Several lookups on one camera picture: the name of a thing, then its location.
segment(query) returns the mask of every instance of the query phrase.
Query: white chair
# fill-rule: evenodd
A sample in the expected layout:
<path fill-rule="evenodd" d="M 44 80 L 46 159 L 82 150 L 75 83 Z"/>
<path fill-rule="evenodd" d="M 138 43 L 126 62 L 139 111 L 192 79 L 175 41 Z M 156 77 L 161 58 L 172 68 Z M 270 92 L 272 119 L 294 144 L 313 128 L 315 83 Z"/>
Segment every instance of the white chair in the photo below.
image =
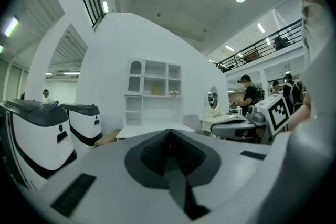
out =
<path fill-rule="evenodd" d="M 184 115 L 183 125 L 194 129 L 196 134 L 204 134 L 198 115 Z"/>

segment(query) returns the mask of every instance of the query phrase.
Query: man wearing cap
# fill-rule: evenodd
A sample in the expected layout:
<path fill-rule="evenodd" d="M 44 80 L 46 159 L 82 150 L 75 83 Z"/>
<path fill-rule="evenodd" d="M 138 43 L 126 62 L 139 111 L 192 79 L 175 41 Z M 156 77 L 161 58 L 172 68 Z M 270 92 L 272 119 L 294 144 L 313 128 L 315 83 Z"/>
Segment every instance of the man wearing cap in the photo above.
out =
<path fill-rule="evenodd" d="M 43 91 L 43 99 L 42 99 L 43 103 L 47 103 L 47 104 L 53 104 L 53 99 L 51 98 L 51 96 L 49 95 L 49 91 L 47 89 L 45 89 Z"/>
<path fill-rule="evenodd" d="M 243 75 L 240 80 L 240 85 L 246 88 L 243 102 L 236 103 L 236 106 L 242 108 L 243 116 L 246 116 L 248 107 L 255 105 L 254 98 L 256 96 L 257 88 L 253 85 L 249 75 Z"/>
<path fill-rule="evenodd" d="M 289 113 L 292 115 L 294 113 L 294 105 L 296 103 L 301 103 L 301 91 L 297 85 L 294 84 L 294 81 L 292 81 L 292 75 L 291 74 L 286 74 L 285 77 L 285 82 L 286 85 L 283 87 L 284 89 L 284 95 L 285 101 L 287 103 L 287 107 L 289 110 Z M 290 101 L 290 90 L 293 88 L 293 99 L 294 99 L 294 104 Z"/>

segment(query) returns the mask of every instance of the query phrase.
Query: black and white machine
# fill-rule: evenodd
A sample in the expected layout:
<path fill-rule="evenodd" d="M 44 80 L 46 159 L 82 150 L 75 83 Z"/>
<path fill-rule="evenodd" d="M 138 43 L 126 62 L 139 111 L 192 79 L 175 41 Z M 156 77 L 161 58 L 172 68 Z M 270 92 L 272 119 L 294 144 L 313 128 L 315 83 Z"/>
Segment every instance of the black and white machine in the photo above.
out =
<path fill-rule="evenodd" d="M 68 115 L 61 107 L 29 100 L 0 103 L 1 140 L 14 179 L 33 192 L 77 158 Z"/>
<path fill-rule="evenodd" d="M 211 126 L 211 132 L 228 140 L 241 142 L 259 142 L 252 137 L 244 137 L 244 132 L 254 132 L 259 129 L 261 144 L 272 144 L 275 135 L 289 120 L 289 111 L 282 94 L 274 94 L 250 106 L 244 118 L 230 118 Z"/>
<path fill-rule="evenodd" d="M 78 158 L 82 158 L 103 136 L 99 109 L 95 105 L 83 104 L 61 104 L 61 107 L 67 111 L 75 150 Z"/>

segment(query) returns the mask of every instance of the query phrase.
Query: white desk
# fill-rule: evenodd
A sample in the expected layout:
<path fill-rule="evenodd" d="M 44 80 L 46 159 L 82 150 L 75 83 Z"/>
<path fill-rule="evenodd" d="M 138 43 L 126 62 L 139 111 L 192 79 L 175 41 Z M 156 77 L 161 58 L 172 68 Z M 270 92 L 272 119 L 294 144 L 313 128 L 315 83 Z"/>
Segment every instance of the white desk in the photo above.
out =
<path fill-rule="evenodd" d="M 161 123 L 161 124 L 145 124 L 142 126 L 125 126 L 122 128 L 120 133 L 117 135 L 117 140 L 119 139 L 126 139 L 135 137 L 138 135 L 162 131 L 165 129 L 176 129 L 176 130 L 183 130 L 188 132 L 195 132 L 195 130 L 183 125 L 179 122 L 171 122 L 171 123 Z"/>
<path fill-rule="evenodd" d="M 230 118 L 236 118 L 236 117 L 237 117 L 236 115 L 221 115 L 221 116 L 215 117 L 215 118 L 206 117 L 204 119 L 201 119 L 201 121 L 202 121 L 202 130 L 210 132 L 211 125 L 213 125 L 213 124 L 215 124 L 217 122 L 221 122 L 223 120 L 227 120 L 227 119 L 230 119 Z"/>

